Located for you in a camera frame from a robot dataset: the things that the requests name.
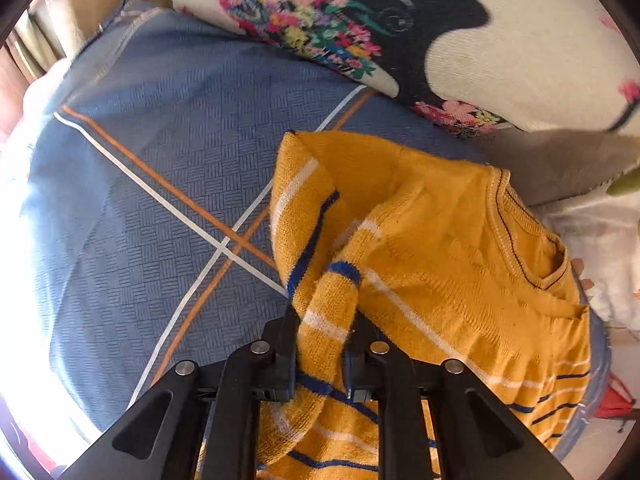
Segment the black silhouette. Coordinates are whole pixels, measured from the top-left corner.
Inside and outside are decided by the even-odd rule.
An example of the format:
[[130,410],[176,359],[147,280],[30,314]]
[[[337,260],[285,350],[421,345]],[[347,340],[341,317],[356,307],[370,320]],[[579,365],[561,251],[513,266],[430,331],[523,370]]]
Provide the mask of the black silhouette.
[[431,91],[424,59],[440,35],[459,28],[481,27],[490,16],[477,0],[357,0],[375,12],[376,23],[391,35],[372,30],[372,40],[382,48],[375,61],[399,85],[398,100],[441,106],[443,99]]

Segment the red bag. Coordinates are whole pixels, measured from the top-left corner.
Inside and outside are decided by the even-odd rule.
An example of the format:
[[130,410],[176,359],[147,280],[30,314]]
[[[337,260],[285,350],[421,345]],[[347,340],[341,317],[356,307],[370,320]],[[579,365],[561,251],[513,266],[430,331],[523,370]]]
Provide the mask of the red bag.
[[616,374],[609,372],[608,380],[609,387],[593,416],[596,418],[620,418],[624,420],[631,413],[636,400]]

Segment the blue fabric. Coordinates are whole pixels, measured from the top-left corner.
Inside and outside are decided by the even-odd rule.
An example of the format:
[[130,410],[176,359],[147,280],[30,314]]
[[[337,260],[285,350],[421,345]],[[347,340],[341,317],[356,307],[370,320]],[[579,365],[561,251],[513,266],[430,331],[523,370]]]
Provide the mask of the blue fabric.
[[[287,52],[172,10],[155,9],[145,0],[125,2],[102,29],[74,60],[47,113],[57,111],[81,124],[217,240],[224,237],[218,229],[156,186],[62,106],[91,117],[232,226],[270,181],[284,132],[315,130],[357,87]],[[383,96],[364,103],[342,129],[446,158],[483,161],[471,145]],[[50,364],[91,420],[104,429],[123,413],[158,338],[214,248],[77,130],[51,115],[33,152],[29,182],[22,215],[37,248],[33,279],[42,330],[50,341]],[[252,243],[271,254],[267,222]],[[242,251],[240,256],[279,281],[276,272],[251,253]],[[204,279],[169,340],[225,259]],[[207,364],[226,358],[256,339],[265,322],[283,314],[286,303],[232,265],[172,363],[191,358]]]

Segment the striped sweater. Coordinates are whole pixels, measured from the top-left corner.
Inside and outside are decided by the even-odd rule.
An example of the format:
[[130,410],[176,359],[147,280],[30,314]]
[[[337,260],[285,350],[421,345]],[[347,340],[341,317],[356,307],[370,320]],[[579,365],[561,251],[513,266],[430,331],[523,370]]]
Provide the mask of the striped sweater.
[[351,404],[340,375],[356,308],[414,359],[463,360],[554,448],[588,383],[588,312],[508,181],[377,137],[285,135],[271,237],[302,322],[296,397],[261,412],[260,478],[376,478],[376,403]]

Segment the silver rivet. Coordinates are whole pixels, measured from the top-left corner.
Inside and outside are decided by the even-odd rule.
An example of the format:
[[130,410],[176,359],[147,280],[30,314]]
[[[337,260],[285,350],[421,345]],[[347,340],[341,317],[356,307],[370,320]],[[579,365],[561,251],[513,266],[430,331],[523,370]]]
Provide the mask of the silver rivet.
[[374,341],[373,343],[371,343],[371,346],[369,348],[371,348],[371,351],[374,354],[378,355],[384,355],[389,352],[389,345],[384,341]]
[[262,341],[258,339],[258,341],[254,341],[251,343],[251,352],[254,354],[266,354],[271,346],[266,341]]
[[465,369],[465,365],[462,361],[458,361],[457,359],[447,359],[444,361],[444,367],[450,374],[461,374],[462,370]]
[[180,361],[177,365],[175,365],[175,373],[178,375],[189,375],[192,374],[196,369],[196,365],[193,364],[192,361]]

